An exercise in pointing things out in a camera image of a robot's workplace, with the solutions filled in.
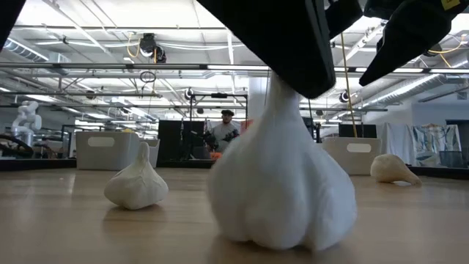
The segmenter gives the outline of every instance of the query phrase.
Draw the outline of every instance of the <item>ceiling light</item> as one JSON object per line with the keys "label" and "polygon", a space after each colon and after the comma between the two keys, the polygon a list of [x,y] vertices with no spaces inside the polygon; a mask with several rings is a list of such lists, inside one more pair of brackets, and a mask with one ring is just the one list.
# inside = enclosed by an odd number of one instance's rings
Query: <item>ceiling light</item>
{"label": "ceiling light", "polygon": [[432,69],[430,73],[469,73],[469,69]]}
{"label": "ceiling light", "polygon": [[399,68],[395,69],[393,73],[421,73],[424,69],[418,68]]}
{"label": "ceiling light", "polygon": [[119,121],[119,120],[114,120],[114,121],[111,121],[112,123],[114,124],[133,124],[135,123],[136,121]]}
{"label": "ceiling light", "polygon": [[98,118],[98,119],[108,119],[108,118],[111,118],[105,114],[96,114],[96,113],[86,113],[87,115],[89,115],[90,117],[94,117],[94,118]]}
{"label": "ceiling light", "polygon": [[376,48],[361,48],[359,51],[362,51],[362,52],[376,52]]}
{"label": "ceiling light", "polygon": [[68,107],[63,107],[63,109],[67,110],[67,111],[70,111],[72,113],[75,113],[75,114],[81,114],[80,111],[77,111],[75,109],[72,109],[72,108],[68,108]]}
{"label": "ceiling light", "polygon": [[28,48],[27,46],[25,46],[25,45],[19,43],[18,41],[14,40],[14,39],[12,39],[12,38],[10,38],[10,37],[8,38],[8,40],[11,41],[11,42],[13,42],[13,43],[16,44],[16,45],[19,45],[20,47],[24,48],[25,50],[27,50],[27,51],[29,51],[29,52],[32,52],[32,53],[35,54],[35,55],[38,55],[39,57],[45,59],[46,61],[49,60],[48,57],[46,57],[46,56],[40,54],[40,53],[37,52],[37,51],[34,51],[34,50]]}
{"label": "ceiling light", "polygon": [[128,62],[132,62],[132,64],[135,64],[135,62],[133,61],[133,59],[129,58],[129,57],[124,57],[124,60],[128,61]]}
{"label": "ceiling light", "polygon": [[33,98],[36,100],[41,100],[42,102],[55,102],[56,99],[50,97],[50,96],[45,96],[45,95],[27,95],[29,98]]}
{"label": "ceiling light", "polygon": [[87,122],[87,121],[81,121],[81,120],[75,120],[75,125],[100,125],[103,126],[103,123],[99,122]]}
{"label": "ceiling light", "polygon": [[209,70],[269,70],[268,66],[208,65]]}

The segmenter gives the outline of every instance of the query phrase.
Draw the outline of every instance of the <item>wooden tabletop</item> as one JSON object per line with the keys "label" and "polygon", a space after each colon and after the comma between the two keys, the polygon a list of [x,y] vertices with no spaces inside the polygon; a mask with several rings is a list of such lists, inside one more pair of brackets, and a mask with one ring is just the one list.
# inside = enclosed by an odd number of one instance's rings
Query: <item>wooden tabletop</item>
{"label": "wooden tabletop", "polygon": [[157,169],[159,205],[117,208],[103,196],[115,172],[0,173],[0,263],[467,263],[469,182],[425,178],[422,187],[352,177],[358,221],[339,245],[273,252],[218,235],[205,169]]}

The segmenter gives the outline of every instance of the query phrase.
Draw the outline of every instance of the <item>white garlic bulb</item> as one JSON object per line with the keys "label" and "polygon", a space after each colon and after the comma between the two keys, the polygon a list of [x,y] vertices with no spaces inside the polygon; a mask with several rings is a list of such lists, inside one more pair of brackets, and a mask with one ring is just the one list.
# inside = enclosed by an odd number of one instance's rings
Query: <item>white garlic bulb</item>
{"label": "white garlic bulb", "polygon": [[422,184],[417,175],[407,168],[404,161],[392,154],[383,154],[374,158],[370,174],[378,183],[392,183],[401,180],[412,185]]}
{"label": "white garlic bulb", "polygon": [[104,196],[116,205],[137,210],[165,199],[168,191],[149,163],[148,143],[141,142],[135,162],[109,180]]}
{"label": "white garlic bulb", "polygon": [[212,211],[233,241],[321,250],[355,223],[349,175],[314,143],[298,101],[299,94],[274,74],[264,114],[210,171]]}

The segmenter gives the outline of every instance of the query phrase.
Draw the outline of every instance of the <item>man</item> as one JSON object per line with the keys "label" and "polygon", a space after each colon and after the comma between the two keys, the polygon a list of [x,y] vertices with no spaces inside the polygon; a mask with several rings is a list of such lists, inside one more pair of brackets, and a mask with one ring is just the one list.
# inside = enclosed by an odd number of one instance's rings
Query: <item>man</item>
{"label": "man", "polygon": [[221,112],[221,119],[223,120],[223,122],[220,125],[217,125],[212,128],[212,130],[210,131],[210,133],[216,139],[215,145],[218,145],[215,149],[216,152],[222,153],[223,151],[225,151],[230,141],[240,135],[236,127],[231,124],[234,115],[235,113],[233,113],[231,110],[223,110]]}

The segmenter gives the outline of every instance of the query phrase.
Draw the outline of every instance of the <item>hanging cable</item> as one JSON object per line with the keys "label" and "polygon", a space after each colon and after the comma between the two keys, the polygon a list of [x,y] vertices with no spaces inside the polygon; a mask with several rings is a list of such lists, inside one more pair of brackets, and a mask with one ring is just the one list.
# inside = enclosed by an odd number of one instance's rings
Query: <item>hanging cable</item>
{"label": "hanging cable", "polygon": [[308,105],[309,105],[309,129],[311,130],[311,136],[313,137],[314,139],[314,130],[313,130],[313,127],[314,127],[314,123],[313,123],[313,111],[311,110],[311,100],[308,99]]}
{"label": "hanging cable", "polygon": [[355,118],[353,116],[352,98],[350,97],[350,84],[349,84],[349,74],[347,72],[347,58],[345,56],[344,33],[340,34],[340,38],[342,41],[342,56],[344,57],[345,82],[347,83],[347,96],[349,98],[349,110],[350,110],[350,114],[352,115],[353,135],[355,136],[355,138],[357,138],[358,134],[357,134],[357,128],[355,126]]}
{"label": "hanging cable", "polygon": [[[130,39],[132,38],[132,34],[129,34],[129,41],[128,41],[128,44],[130,44]],[[133,55],[131,52],[130,52],[130,46],[128,45],[127,46],[127,53],[129,53],[129,56],[133,57],[133,58],[136,58],[138,55],[139,55],[139,52],[140,52],[140,41],[141,41],[141,38],[139,38],[139,44],[137,45],[137,54]]]}
{"label": "hanging cable", "polygon": [[440,54],[440,57],[441,57],[441,59],[443,59],[443,61],[445,62],[446,66],[452,67],[442,54]]}
{"label": "hanging cable", "polygon": [[461,36],[461,41],[459,42],[459,45],[456,48],[452,48],[452,49],[447,50],[447,51],[432,51],[432,50],[429,50],[429,51],[432,52],[432,53],[436,53],[436,54],[447,54],[447,53],[450,53],[450,52],[453,52],[453,51],[457,51],[459,48],[461,48],[462,42],[464,41],[464,38],[465,38],[465,36]]}

